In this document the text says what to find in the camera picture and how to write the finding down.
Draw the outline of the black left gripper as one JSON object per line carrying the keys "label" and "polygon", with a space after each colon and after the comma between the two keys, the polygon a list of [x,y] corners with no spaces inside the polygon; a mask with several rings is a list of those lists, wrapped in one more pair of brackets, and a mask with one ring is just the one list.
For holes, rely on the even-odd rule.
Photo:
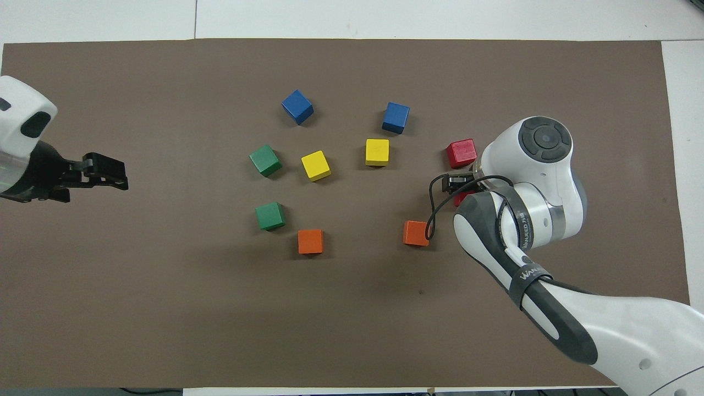
{"label": "black left gripper", "polygon": [[129,189],[127,177],[98,176],[126,175],[123,161],[99,153],[86,153],[80,161],[72,161],[63,158],[53,146],[40,141],[30,153],[28,164],[20,173],[18,181],[2,187],[2,198],[20,203],[32,200],[69,203],[69,189],[75,187],[75,181],[71,180],[69,186],[66,186],[63,175],[73,171],[92,175],[93,187],[113,187],[121,191]]}

